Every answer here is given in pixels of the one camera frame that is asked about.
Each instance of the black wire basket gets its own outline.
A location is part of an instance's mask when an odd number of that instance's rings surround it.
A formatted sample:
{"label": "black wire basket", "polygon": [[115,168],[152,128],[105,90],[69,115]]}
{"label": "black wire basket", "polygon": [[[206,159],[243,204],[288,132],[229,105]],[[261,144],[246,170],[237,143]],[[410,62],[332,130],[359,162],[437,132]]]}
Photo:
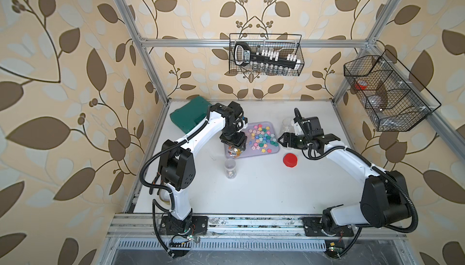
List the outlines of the black wire basket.
{"label": "black wire basket", "polygon": [[304,57],[297,34],[229,34],[229,70],[248,74],[299,76]]}
{"label": "black wire basket", "polygon": [[[403,67],[408,78],[393,67]],[[406,132],[441,103],[389,50],[344,64],[344,76],[379,132]]]}

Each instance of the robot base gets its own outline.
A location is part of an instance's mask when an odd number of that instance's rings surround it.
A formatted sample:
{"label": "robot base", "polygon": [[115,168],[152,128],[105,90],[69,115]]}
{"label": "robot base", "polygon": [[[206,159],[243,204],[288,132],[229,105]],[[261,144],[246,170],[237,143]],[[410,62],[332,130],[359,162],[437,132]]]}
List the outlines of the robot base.
{"label": "robot base", "polygon": [[[194,225],[194,233],[192,234],[193,236],[206,235],[206,230],[208,227],[208,217],[192,217],[192,225]],[[171,230],[169,216],[164,216],[161,218],[160,231],[166,231],[165,235],[167,236],[178,234],[178,232]]]}
{"label": "robot base", "polygon": [[[328,235],[324,234],[321,231],[321,228],[322,228],[321,217],[302,218],[302,221],[304,223],[305,236],[307,237],[328,237]],[[342,232],[343,237],[353,237],[353,230],[349,228],[348,226],[338,227],[332,233],[336,234],[334,236],[335,238],[339,238],[341,236],[341,232]]]}

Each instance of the tray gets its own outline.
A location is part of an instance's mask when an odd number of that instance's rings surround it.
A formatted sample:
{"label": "tray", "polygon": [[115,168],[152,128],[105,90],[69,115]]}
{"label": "tray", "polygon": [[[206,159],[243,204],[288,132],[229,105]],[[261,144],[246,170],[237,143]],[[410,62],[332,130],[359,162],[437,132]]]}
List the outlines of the tray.
{"label": "tray", "polygon": [[[258,125],[262,125],[263,126],[263,130],[265,131],[266,130],[266,127],[270,127],[270,129],[268,131],[270,131],[270,134],[274,134],[275,137],[270,137],[270,141],[272,139],[277,139],[277,134],[276,134],[276,130],[274,129],[273,127],[273,124],[270,123],[270,122],[266,122],[266,121],[263,121],[263,122],[256,122],[256,123],[249,123],[247,125],[247,128],[243,129],[244,133],[246,134],[247,136],[247,143],[246,143],[246,150],[243,151],[241,153],[241,155],[239,157],[234,157],[234,156],[231,156],[229,155],[228,153],[228,147],[229,145],[226,145],[225,144],[225,155],[226,155],[226,158],[232,158],[232,159],[240,159],[240,158],[246,158],[246,157],[253,157],[253,156],[264,156],[264,155],[270,155],[270,154],[274,154],[274,153],[278,153],[279,152],[279,144],[277,146],[275,145],[272,145],[271,143],[266,143],[267,144],[267,147],[266,148],[260,148],[260,149],[257,149],[257,150],[253,150],[252,149],[252,146],[253,146],[253,143],[255,143],[255,139],[252,140],[252,135],[251,133],[249,132],[249,130],[256,130],[254,128],[254,126],[258,126]],[[268,150],[268,149],[271,149],[271,152],[265,152],[263,153],[261,151],[261,149],[265,149],[265,150]]]}

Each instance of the small glass bottle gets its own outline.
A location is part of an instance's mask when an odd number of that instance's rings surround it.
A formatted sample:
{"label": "small glass bottle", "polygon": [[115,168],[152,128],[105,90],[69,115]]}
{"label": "small glass bottle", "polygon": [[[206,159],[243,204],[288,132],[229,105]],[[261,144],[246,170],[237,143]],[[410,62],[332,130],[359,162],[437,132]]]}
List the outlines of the small glass bottle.
{"label": "small glass bottle", "polygon": [[236,161],[234,159],[226,159],[225,161],[226,177],[233,179],[236,177]]}

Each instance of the red bottle cap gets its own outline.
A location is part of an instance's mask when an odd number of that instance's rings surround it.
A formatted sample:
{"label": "red bottle cap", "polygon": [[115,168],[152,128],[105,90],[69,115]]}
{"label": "red bottle cap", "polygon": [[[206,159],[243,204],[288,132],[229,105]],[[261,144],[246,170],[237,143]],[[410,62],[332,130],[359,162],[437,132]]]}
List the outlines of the red bottle cap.
{"label": "red bottle cap", "polygon": [[297,156],[292,153],[287,153],[283,158],[283,162],[287,167],[294,167],[297,165]]}

